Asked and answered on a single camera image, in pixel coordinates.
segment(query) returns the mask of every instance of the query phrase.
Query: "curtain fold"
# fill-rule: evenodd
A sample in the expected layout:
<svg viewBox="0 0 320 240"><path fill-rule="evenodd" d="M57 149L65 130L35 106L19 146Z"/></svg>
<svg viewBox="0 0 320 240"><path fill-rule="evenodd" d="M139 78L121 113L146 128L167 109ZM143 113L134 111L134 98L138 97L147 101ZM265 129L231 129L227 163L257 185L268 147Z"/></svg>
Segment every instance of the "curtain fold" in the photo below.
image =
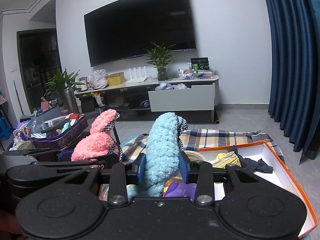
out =
<svg viewBox="0 0 320 240"><path fill-rule="evenodd" d="M298 152L313 145L319 66L318 0L266 0L272 41L269 114Z"/></svg>

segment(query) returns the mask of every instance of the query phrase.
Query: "plaid blanket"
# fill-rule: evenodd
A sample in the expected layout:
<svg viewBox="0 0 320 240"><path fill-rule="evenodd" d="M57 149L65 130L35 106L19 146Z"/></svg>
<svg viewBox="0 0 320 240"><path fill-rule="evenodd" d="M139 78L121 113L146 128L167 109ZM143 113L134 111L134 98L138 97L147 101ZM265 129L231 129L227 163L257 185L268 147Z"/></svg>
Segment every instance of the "plaid blanket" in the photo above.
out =
<svg viewBox="0 0 320 240"><path fill-rule="evenodd" d="M232 146L237 144L265 141L273 148L284 162L284 157L279 146L263 131L257 132L228 132L224 130L186 130L180 135L184 150L197 151L199 148ZM133 162L139 153L146 153L148 134L144 133L130 140L123 148L125 161Z"/></svg>

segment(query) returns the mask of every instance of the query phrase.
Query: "tv cabinet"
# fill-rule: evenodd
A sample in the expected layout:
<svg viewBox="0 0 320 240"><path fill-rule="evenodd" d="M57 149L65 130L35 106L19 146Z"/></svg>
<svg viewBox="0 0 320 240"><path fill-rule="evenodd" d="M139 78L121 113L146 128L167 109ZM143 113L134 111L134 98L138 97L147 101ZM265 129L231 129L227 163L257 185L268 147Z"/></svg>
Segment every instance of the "tv cabinet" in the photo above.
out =
<svg viewBox="0 0 320 240"><path fill-rule="evenodd" d="M91 92L102 94L104 103L119 112L121 111L199 111L210 110L211 121L219 123L214 107L219 103L219 77L214 75L210 79L180 80L173 78L167 80L171 84L185 84L189 89L160 90L155 88L161 83L156 78L149 78L144 82L126 82L108 86L99 90L76 92L76 97L89 95ZM141 108L140 102L150 100L150 107Z"/></svg>

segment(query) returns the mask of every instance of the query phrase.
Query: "blue gripper pad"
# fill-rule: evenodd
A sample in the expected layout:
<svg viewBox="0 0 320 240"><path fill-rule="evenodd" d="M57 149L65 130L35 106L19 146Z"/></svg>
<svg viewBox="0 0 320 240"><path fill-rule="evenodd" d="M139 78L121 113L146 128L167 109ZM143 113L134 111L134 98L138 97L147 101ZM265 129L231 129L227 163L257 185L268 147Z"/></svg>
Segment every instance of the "blue gripper pad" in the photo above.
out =
<svg viewBox="0 0 320 240"><path fill-rule="evenodd" d="M138 166L138 174L137 174L138 185L140 185L142 182L145 166L146 166L146 155L144 154Z"/></svg>
<svg viewBox="0 0 320 240"><path fill-rule="evenodd" d="M72 151L62 151L60 155L58 155L59 162L71 162L71 155L73 154Z"/></svg>
<svg viewBox="0 0 320 240"><path fill-rule="evenodd" d="M188 168L187 163L184 161L181 153L179 153L179 171L181 174L181 177L183 179L183 182L188 182Z"/></svg>

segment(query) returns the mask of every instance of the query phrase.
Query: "wall-mounted tv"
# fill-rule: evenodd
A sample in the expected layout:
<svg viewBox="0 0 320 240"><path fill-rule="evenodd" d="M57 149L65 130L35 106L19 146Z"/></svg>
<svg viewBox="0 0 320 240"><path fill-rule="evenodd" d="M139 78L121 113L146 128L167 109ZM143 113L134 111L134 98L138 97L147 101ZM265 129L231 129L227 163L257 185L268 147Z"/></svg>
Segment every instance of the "wall-mounted tv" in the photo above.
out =
<svg viewBox="0 0 320 240"><path fill-rule="evenodd" d="M189 0L119 0L84 16L91 66L138 57L150 42L196 49Z"/></svg>

